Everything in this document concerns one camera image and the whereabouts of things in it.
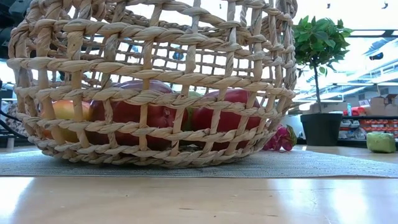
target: basket weave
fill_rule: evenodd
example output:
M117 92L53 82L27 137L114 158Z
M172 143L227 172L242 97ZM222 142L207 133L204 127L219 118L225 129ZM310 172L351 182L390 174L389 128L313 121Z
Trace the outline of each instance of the basket weave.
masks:
M129 6L134 10L138 4L154 6L150 19L126 9ZM7 61L15 72L18 117L24 122L29 141L45 155L72 162L165 167L217 165L261 150L275 133L295 95L291 25L297 2L280 0L274 6L272 0L228 0L227 21L211 15L200 5L200 0L194 0L193 7L173 0L33 0L26 19L12 31ZM240 22L234 18L237 7L241 8ZM71 18L68 12L73 8L75 16ZM190 16L192 26L160 21L162 11ZM250 11L248 26L246 13ZM200 21L212 27L200 27ZM95 36L99 35L104 37L103 41L95 42ZM128 44L128 49L120 49L122 44ZM133 45L142 47L142 52L132 52ZM158 54L161 50L166 50L167 55ZM171 59L172 52L185 54L185 61ZM125 55L124 60L116 60L116 55ZM208 57L213 63L205 62L204 58ZM225 65L217 64L218 58L223 58ZM205 67L211 67L211 73L205 73ZM38 71L38 80L34 79L32 70ZM65 72L65 82L56 81L56 71ZM126 77L143 80L143 90L110 87L110 80L121 82ZM182 85L182 92L165 94L149 90L150 79ZM189 90L201 87L206 92L218 89L220 95L187 96ZM250 91L248 103L223 100L227 88ZM256 97L262 98L264 107L253 107ZM73 100L73 120L55 119L52 101L62 99ZM106 121L83 120L82 100L102 100ZM140 122L112 122L112 101L142 105ZM174 126L148 127L148 104L177 109ZM182 113L188 106L213 109L211 128L181 131ZM46 118L40 117L38 108L44 110ZM216 131L221 111L242 116L237 130ZM260 125L245 130L250 116L260 117ZM79 142L65 142L60 128L76 132ZM44 137L44 129L51 130L54 139ZM91 144L86 131L107 134L109 144ZM139 145L119 145L116 131L139 137ZM149 149L146 135L169 140L170 147L163 151ZM201 141L206 146L181 146L180 141ZM248 143L236 149L240 141ZM226 149L212 151L214 142L230 144Z

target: green leaves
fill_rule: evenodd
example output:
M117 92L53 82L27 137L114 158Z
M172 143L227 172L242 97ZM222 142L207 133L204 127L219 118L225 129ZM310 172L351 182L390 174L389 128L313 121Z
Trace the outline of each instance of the green leaves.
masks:
M339 19L337 22L337 28L341 29L341 28L343 28L343 26L344 26L343 21L341 19Z
M319 67L319 72L321 73L320 75L328 75L328 70L325 67Z
M325 40L325 43L329 46L334 48L336 46L336 42L334 40Z
M330 65L344 59L349 43L345 38L349 37L353 30L344 28L342 20L337 25L328 18L316 20L315 17L309 22L306 16L294 26L295 53L299 65ZM327 74L326 68L318 69Z
M329 39L328 34L326 32L324 32L324 31L318 31L318 32L314 33L314 36L317 37L318 39L321 39L321 40L328 40Z
M302 70L302 69L299 69L299 70L298 70L298 77L300 78L302 75L303 75L303 70Z

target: red item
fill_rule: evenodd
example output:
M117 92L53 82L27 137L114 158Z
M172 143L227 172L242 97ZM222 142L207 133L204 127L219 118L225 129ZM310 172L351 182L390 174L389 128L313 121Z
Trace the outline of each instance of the red item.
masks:
M141 90L143 86L142 80L133 80L124 83L125 85L119 86L119 88L123 89L138 89ZM159 91L162 93L172 93L172 89L166 84L157 81L151 80L149 83L149 89ZM127 123L129 121L139 123L141 106L139 105L130 105L123 101L112 102L111 103L113 109L113 121L116 123ZM90 110L93 115L91 117L91 121L104 121L104 107L102 101L93 101L91 103ZM147 125L149 127L156 128L168 128L172 127L174 124L175 113L177 110L168 108L166 106L151 106L148 105L147 110ZM188 118L187 111L184 112L182 118L182 126L186 122ZM116 140L118 144L125 146L136 146L139 144L139 138L132 136L131 134L124 134L120 132L116 132ZM98 134L98 133L90 133L88 134L89 141L93 144L108 144L109 140L107 135ZM161 138L155 138L152 136L146 136L147 145L149 148L161 150L168 147L171 142Z
M219 91L214 91L211 93L206 94L204 97L217 97ZM250 92L246 90L240 89L228 89L225 94L225 101L229 101L232 103L247 103L249 99ZM254 102L254 107L259 108L260 104L257 99ZM211 117L213 116L213 110L208 108L198 108L193 112L192 116L192 128L194 131L203 130L211 127ZM224 112L220 113L220 120L218 122L217 131L218 132L228 132L230 130L235 130L238 128L239 122L241 120L241 115L238 115L233 112ZM250 130L259 126L260 124L259 117L250 117L248 123L246 125L246 130ZM237 148L245 147L247 141L239 142ZM204 142L198 142L198 145L204 146ZM229 142L223 143L214 143L213 149L214 151L219 151L222 149L226 149L229 145Z
M365 108L363 108L361 106L351 108L351 112L352 112L353 116L366 115Z

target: green container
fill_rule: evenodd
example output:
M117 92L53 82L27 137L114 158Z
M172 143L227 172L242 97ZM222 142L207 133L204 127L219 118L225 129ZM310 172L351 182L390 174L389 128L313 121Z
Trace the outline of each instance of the green container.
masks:
M368 133L366 145L372 152L392 153L397 150L394 135L387 133Z

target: green object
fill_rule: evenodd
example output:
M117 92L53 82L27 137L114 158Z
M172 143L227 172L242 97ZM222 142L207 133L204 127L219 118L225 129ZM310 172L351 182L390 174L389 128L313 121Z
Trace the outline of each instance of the green object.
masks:
M368 133L366 145L372 152L392 153L397 150L394 135L387 133Z
M203 95L200 93L197 93L195 91L189 91L188 96L191 97L202 97ZM192 116L193 116L193 108L191 108L190 106L187 107L187 112L188 112L188 119L187 122L185 123L185 125L182 127L182 131L192 131Z
M318 73L326 76L327 67L335 70L333 62L344 59L348 52L349 43L345 38L349 37L353 30L344 28L343 21L335 24L331 19L323 18L309 20L308 16L300 20L294 28L295 58L299 65L298 77L301 76L305 67L309 66L315 73L315 88L317 89L317 103L319 113L322 113L321 98L319 95Z
M289 125L286 125L286 128L287 128L287 132L289 133L290 140L292 141L292 146L297 145L297 136L294 133L293 128Z

